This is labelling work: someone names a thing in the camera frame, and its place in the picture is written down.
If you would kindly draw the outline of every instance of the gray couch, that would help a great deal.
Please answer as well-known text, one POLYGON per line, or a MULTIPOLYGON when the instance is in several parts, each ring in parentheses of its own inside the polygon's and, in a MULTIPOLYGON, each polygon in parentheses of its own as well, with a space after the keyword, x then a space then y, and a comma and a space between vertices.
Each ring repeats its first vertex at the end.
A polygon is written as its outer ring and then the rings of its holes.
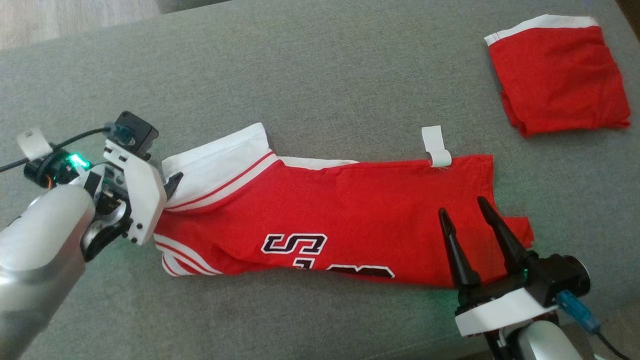
MULTIPOLYGON (((455 155, 495 155, 495 197, 526 215, 541 254, 573 254, 597 314, 637 300, 640 45, 614 0, 270 0, 164 15, 0 53, 0 163, 14 135, 51 141, 130 110, 160 131, 161 160, 261 121, 278 154, 360 161, 424 157, 441 124, 455 155), (592 15, 625 79, 626 131, 524 140, 500 103, 483 37, 544 13, 592 15), (194 128, 206 131, 194 131, 194 128)), ((95 136, 71 149, 99 160, 95 136)), ((42 190, 0 174, 0 223, 42 190)), ((165 274, 126 241, 88 264, 25 359, 449 359, 456 294, 338 274, 165 274)))

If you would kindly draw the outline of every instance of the white cable tag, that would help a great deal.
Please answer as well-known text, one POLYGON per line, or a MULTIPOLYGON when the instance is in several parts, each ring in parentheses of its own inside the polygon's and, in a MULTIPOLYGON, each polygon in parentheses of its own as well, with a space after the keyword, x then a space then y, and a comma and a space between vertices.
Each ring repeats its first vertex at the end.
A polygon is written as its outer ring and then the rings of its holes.
POLYGON ((423 127, 422 141, 424 142, 424 149, 431 156, 432 167, 448 167, 451 165, 451 154, 444 149, 440 125, 423 127))
POLYGON ((23 132, 16 136, 15 139, 18 141, 20 150, 22 150, 29 161, 39 159, 53 152, 53 149, 37 127, 23 132))

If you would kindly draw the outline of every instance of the wooden floor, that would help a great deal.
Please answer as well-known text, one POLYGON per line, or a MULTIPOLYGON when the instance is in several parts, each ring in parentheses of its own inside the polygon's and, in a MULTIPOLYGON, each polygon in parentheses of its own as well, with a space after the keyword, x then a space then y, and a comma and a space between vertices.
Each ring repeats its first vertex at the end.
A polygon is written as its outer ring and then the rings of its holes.
POLYGON ((160 14, 156 0, 0 0, 0 50, 160 14))

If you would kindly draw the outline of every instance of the green led light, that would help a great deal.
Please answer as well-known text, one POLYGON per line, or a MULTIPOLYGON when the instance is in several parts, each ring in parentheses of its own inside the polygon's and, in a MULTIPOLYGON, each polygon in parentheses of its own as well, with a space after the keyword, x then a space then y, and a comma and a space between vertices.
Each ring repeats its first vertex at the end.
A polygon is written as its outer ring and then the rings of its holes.
POLYGON ((82 159, 82 157, 78 154, 71 154, 69 156, 69 161, 71 161, 74 167, 81 167, 81 168, 91 167, 91 163, 89 163, 89 161, 86 161, 85 159, 82 159))

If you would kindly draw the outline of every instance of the black cable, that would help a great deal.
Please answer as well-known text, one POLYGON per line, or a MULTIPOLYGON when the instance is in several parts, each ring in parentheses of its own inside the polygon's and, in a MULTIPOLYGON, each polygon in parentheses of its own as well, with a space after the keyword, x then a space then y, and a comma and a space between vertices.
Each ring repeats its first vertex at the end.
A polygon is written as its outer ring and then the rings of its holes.
POLYGON ((629 356, 626 356, 625 354, 622 354, 620 351, 618 351, 617 348, 614 348, 613 345, 611 345, 611 343, 609 341, 607 341, 607 338, 605 338, 604 335, 600 331, 596 332, 596 335, 598 336, 600 341, 602 341, 602 343, 606 347, 608 347, 609 350, 611 350, 611 352, 614 353, 617 357, 619 357, 622 360, 631 360, 631 358, 629 358, 629 356))
MULTIPOLYGON (((53 151, 56 150, 60 150, 63 147, 69 145, 70 143, 74 143, 82 138, 86 138, 87 136, 91 136, 94 134, 101 134, 101 133, 106 133, 108 131, 111 131, 110 127, 101 127, 100 129, 93 129, 93 130, 89 130, 89 131, 85 131, 84 133, 80 134, 80 135, 75 135, 74 137, 72 137, 71 139, 65 140, 61 143, 59 143, 58 145, 53 145, 51 148, 53 149, 53 151)), ((26 164, 29 162, 29 159, 24 158, 18 161, 15 161, 13 163, 7 164, 5 166, 0 167, 0 172, 5 172, 7 170, 13 169, 15 167, 19 167, 20 165, 26 164)))

